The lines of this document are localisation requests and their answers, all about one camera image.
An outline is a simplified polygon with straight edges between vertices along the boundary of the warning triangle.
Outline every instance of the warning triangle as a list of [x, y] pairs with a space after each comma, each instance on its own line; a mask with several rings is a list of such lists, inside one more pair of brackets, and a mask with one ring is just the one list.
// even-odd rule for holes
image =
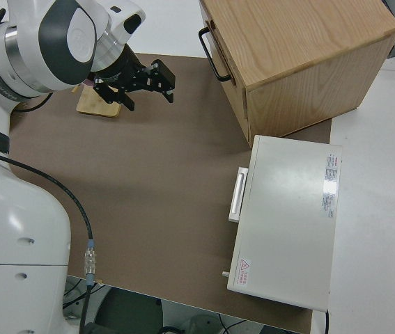
[[246, 268], [249, 268], [250, 265], [246, 263], [244, 260], [240, 261], [240, 270], [245, 270]]

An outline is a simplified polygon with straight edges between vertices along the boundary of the white box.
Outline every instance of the white box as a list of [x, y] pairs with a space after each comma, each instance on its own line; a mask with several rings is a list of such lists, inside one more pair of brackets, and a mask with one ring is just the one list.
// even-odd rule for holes
[[341, 147], [255, 136], [228, 289], [327, 311]]

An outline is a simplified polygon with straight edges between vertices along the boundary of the wooden board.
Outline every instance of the wooden board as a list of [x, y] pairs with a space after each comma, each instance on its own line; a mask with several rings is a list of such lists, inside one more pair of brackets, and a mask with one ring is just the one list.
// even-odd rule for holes
[[79, 98], [77, 111], [89, 115], [116, 117], [120, 113], [121, 105], [118, 103], [106, 103], [92, 87], [83, 85], [83, 91]]
[[201, 0], [246, 87], [395, 33], [381, 0]]

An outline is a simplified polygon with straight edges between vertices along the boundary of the black handle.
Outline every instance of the black handle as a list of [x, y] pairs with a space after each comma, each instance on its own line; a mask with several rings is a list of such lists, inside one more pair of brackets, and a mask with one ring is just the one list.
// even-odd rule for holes
[[220, 82], [224, 82], [224, 81], [231, 80], [231, 75], [228, 74], [228, 75], [226, 75], [226, 76], [223, 77], [223, 76], [221, 76], [221, 75], [218, 73], [218, 71], [217, 71], [217, 69], [216, 69], [216, 66], [214, 65], [214, 62], [212, 61], [212, 58], [211, 58], [211, 56], [210, 56], [210, 52], [209, 52], [208, 49], [206, 48], [206, 45], [205, 45], [205, 42], [203, 41], [202, 36], [205, 35], [206, 33], [209, 33], [209, 32], [210, 32], [210, 29], [209, 29], [207, 26], [206, 26], [205, 28], [201, 29], [201, 30], [199, 31], [199, 40], [200, 40], [200, 43], [202, 44], [203, 50], [204, 50], [204, 52], [205, 52], [205, 54], [206, 54], [206, 56], [207, 56], [207, 58], [208, 58], [208, 61], [210, 62], [212, 71], [214, 72], [214, 74], [215, 74], [217, 80], [219, 80]]

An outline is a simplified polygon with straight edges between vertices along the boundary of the cable connector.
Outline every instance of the cable connector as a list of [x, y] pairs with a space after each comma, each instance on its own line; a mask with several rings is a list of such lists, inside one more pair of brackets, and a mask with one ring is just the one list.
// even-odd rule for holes
[[84, 255], [84, 273], [86, 274], [86, 285], [92, 286], [95, 280], [95, 242], [89, 240], [86, 254]]

